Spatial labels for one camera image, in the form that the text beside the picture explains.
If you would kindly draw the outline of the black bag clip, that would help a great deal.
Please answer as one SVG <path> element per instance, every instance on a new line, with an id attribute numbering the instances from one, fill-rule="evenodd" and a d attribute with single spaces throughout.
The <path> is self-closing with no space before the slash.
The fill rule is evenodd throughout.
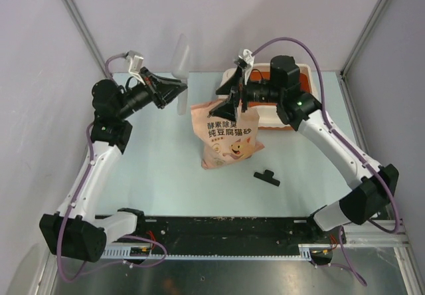
<path id="1" fill-rule="evenodd" d="M 265 169 L 262 173 L 255 171 L 253 176 L 256 179 L 269 183 L 270 185 L 273 185 L 276 187 L 280 186 L 280 180 L 276 179 L 274 177 L 274 172 L 269 169 Z"/>

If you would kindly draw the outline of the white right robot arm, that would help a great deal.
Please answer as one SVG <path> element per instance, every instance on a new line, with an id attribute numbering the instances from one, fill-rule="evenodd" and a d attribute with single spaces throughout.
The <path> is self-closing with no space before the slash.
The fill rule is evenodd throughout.
<path id="1" fill-rule="evenodd" d="M 307 224 L 306 234 L 311 241 L 321 243 L 331 229 L 347 223 L 362 225 L 383 207 L 394 205 L 397 168 L 381 165 L 341 133 L 324 104 L 301 89 L 301 72 L 293 57 L 275 56 L 270 61 L 270 77 L 262 82 L 250 79 L 254 57 L 249 50 L 235 64 L 234 74 L 216 90 L 227 98 L 210 114 L 234 122 L 238 112 L 246 111 L 252 102 L 275 105 L 281 122 L 315 144 L 350 188 L 346 196 L 310 216 L 313 222 Z"/>

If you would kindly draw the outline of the pink cat litter bag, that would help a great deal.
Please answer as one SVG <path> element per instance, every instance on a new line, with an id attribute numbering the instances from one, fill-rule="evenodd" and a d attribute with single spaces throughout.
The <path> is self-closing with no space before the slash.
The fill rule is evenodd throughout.
<path id="1" fill-rule="evenodd" d="M 215 100 L 191 106 L 193 131 L 204 143 L 203 169 L 237 163 L 264 149 L 257 139 L 260 120 L 257 110 L 238 111 L 236 122 L 211 116 L 210 110 L 223 102 Z"/>

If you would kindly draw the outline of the clear plastic litter scoop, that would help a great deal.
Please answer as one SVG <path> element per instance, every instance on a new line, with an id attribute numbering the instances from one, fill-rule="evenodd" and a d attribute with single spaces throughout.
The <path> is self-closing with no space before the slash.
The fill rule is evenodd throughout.
<path id="1" fill-rule="evenodd" d="M 191 50 L 189 41 L 184 34 L 181 34 L 171 61 L 171 74 L 174 78 L 188 85 L 189 61 Z M 187 111 L 188 89 L 180 93 L 177 97 L 177 113 L 182 116 Z"/>

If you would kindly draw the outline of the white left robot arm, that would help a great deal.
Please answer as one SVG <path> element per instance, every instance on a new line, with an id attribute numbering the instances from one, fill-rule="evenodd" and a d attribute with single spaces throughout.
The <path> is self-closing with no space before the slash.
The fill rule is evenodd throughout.
<path id="1" fill-rule="evenodd" d="M 189 74 L 176 71 L 165 78 L 142 67 L 132 77 L 137 80 L 134 86 L 103 79 L 92 87 L 94 121 L 86 130 L 86 158 L 60 207 L 52 215 L 44 214 L 39 222 L 41 233 L 57 258 L 96 262 L 108 244 L 124 236 L 134 242 L 146 236 L 143 212 L 122 208 L 98 219 L 96 205 L 113 166 L 127 148 L 132 131 L 129 117 L 148 104 L 159 109 L 166 107 L 187 90 Z"/>

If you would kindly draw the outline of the white and orange litter box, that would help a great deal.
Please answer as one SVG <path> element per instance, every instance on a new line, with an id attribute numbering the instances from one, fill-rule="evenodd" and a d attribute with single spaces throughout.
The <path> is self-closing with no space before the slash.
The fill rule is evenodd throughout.
<path id="1" fill-rule="evenodd" d="M 262 130 L 298 129 L 308 114 L 320 108 L 317 88 L 313 85 L 311 68 L 308 64 L 297 63 L 299 67 L 300 91 L 278 106 L 269 102 L 250 102 L 259 115 L 258 127 Z"/>

